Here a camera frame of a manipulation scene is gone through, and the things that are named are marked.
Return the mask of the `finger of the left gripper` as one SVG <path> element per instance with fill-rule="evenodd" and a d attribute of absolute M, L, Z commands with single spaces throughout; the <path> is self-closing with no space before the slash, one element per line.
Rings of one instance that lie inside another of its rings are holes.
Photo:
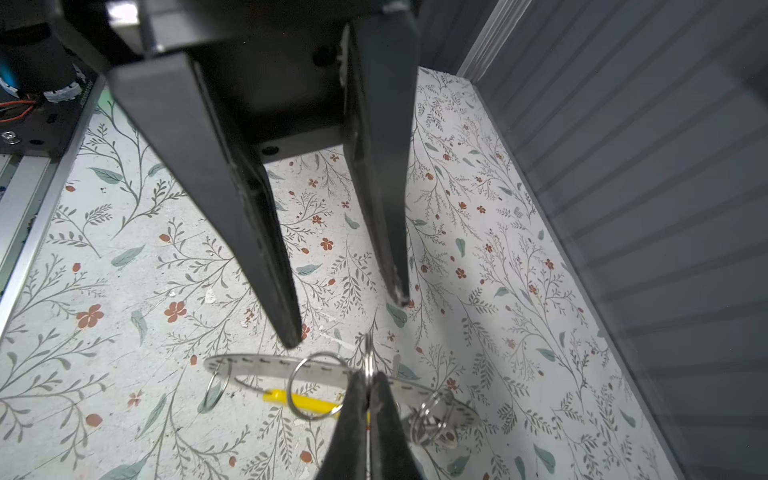
<path fill-rule="evenodd" d="M 269 177 L 228 109 L 186 53 L 107 74 L 126 116 L 228 245 L 287 349 L 302 319 Z"/>
<path fill-rule="evenodd" d="M 405 196 L 419 44 L 410 8 L 384 8 L 345 28 L 344 155 L 397 306 L 410 301 Z"/>

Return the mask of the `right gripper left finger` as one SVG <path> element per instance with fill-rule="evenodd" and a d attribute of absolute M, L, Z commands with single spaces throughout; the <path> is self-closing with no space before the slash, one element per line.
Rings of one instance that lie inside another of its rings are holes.
<path fill-rule="evenodd" d="M 367 409 L 366 377 L 358 371 L 349 376 L 339 419 L 316 480 L 366 477 Z"/>

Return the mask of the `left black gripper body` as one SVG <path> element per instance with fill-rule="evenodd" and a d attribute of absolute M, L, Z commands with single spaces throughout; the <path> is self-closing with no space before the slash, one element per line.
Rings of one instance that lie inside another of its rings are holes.
<path fill-rule="evenodd" d="M 57 1 L 53 29 L 106 75 L 186 53 L 265 162 L 344 147 L 345 28 L 416 1 Z"/>

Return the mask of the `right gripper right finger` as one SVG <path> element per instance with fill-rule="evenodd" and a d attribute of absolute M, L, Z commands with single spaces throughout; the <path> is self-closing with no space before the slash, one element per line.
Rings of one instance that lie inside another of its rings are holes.
<path fill-rule="evenodd" d="M 369 388 L 369 461 L 373 480 L 421 480 L 396 407 L 389 380 L 373 376 Z"/>

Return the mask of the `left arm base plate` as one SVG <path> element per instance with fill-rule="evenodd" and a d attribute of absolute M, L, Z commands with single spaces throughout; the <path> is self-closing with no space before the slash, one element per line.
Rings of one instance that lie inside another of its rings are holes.
<path fill-rule="evenodd" d="M 82 87 L 81 94 L 74 100 L 40 101 L 23 118 L 13 122 L 5 122 L 5 119 L 24 113 L 29 105 L 10 106 L 7 113 L 1 114 L 1 134 L 15 135 L 11 140 L 1 139 L 2 154 L 60 157 L 65 153 L 98 78 L 98 74 L 82 61 L 75 60 L 74 66 Z"/>

